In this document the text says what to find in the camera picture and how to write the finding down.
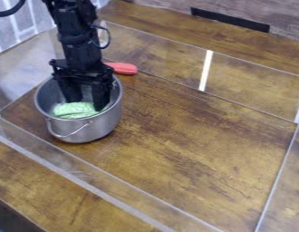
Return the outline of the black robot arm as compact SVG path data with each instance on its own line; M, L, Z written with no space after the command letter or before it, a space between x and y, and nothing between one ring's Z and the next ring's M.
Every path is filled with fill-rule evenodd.
M91 0L43 0L59 29L64 58L52 59L54 78L67 102L80 102L83 87L91 87L94 106L102 111L111 102L114 69L103 62L96 7Z

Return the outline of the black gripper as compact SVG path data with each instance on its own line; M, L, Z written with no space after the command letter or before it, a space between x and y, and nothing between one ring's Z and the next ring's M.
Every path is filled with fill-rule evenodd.
M92 85L92 97L96 111L102 111L111 102L114 69L103 62L104 46L96 34L59 35L64 58L52 59L54 78L67 102L83 100L82 85Z

